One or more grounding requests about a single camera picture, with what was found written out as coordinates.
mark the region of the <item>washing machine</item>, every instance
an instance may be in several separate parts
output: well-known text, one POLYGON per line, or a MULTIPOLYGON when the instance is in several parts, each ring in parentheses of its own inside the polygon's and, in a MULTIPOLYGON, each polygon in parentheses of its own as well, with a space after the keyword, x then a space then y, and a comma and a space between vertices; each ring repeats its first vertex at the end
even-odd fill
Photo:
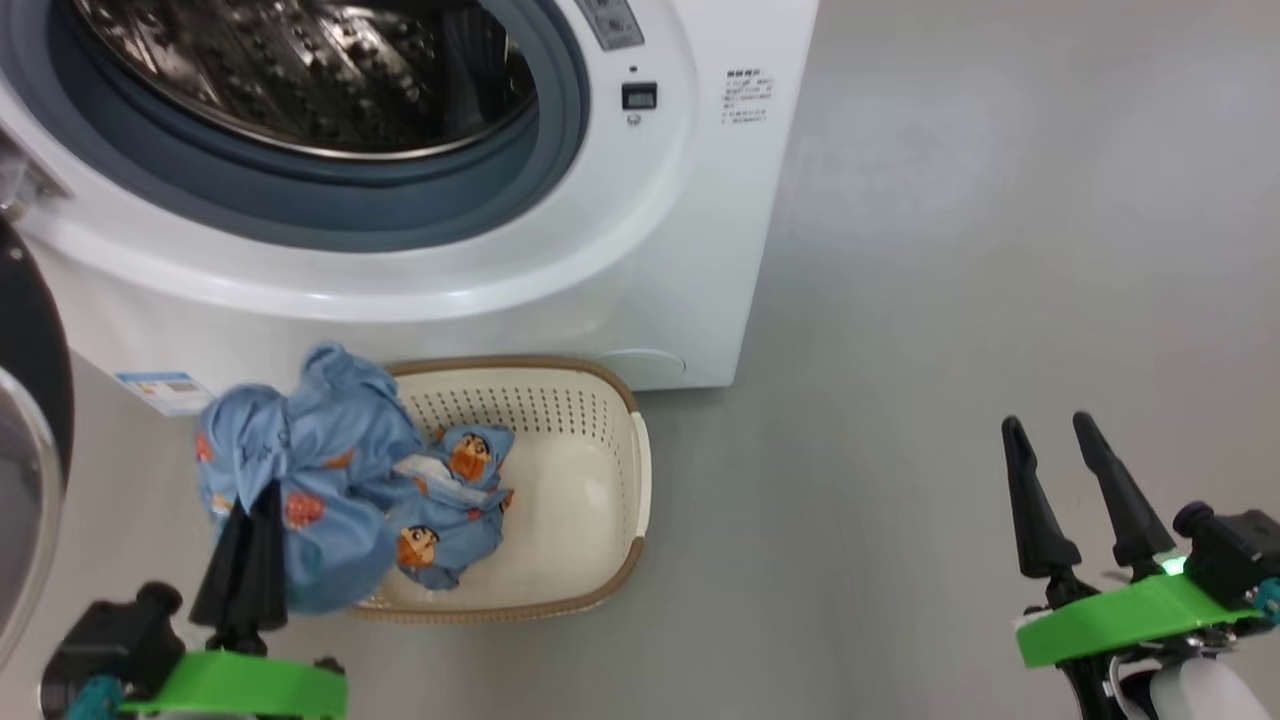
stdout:
POLYGON ((380 363, 732 382, 817 0, 0 0, 0 206, 169 414, 380 363))

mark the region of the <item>blue and white sticker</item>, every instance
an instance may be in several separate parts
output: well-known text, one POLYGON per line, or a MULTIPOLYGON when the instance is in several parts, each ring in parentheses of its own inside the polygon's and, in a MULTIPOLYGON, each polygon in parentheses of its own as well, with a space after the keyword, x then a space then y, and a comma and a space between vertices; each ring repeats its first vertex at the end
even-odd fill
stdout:
POLYGON ((116 373, 115 379, 169 418, 198 415, 214 393, 187 373, 116 373))

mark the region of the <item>green light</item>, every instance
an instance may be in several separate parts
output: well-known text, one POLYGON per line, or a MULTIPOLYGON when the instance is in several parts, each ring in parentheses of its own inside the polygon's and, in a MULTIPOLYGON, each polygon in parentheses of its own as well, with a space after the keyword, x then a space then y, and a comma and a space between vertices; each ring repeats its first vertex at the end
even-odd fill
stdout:
POLYGON ((1181 575, 1183 566, 1187 565, 1187 557, 1170 557, 1160 564, 1165 569, 1166 575, 1181 575))

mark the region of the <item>metal hinge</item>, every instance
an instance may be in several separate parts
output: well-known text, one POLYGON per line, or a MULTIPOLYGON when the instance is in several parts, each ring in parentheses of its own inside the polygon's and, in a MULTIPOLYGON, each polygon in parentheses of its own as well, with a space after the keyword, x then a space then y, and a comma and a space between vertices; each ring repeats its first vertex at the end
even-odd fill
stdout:
POLYGON ((17 223, 41 197, 65 197, 56 182, 0 132, 0 218, 17 223))

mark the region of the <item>gray rubber seal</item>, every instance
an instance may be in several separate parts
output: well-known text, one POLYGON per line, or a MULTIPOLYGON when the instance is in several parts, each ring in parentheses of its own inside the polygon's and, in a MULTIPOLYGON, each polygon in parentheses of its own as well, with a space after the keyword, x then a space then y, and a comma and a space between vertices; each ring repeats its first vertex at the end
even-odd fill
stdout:
POLYGON ((293 155, 169 106, 86 42, 63 0, 0 14, 0 69, 41 124, 95 170, 202 224, 344 252, 445 245, 520 217, 564 176, 586 132, 586 67, 553 0, 484 0, 520 44, 538 109, 439 158, 293 155))

